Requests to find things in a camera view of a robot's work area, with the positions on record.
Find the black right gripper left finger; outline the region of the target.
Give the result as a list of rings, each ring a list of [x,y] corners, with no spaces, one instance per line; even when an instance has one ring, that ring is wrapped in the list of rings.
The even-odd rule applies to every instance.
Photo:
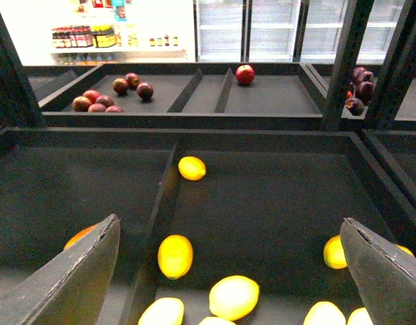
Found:
[[[0,298],[0,324],[95,324],[120,242],[110,215]]]

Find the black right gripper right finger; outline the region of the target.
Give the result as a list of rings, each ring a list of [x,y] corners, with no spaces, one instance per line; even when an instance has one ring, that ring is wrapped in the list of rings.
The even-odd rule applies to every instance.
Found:
[[[348,269],[374,324],[416,324],[416,257],[353,218],[340,239]]]

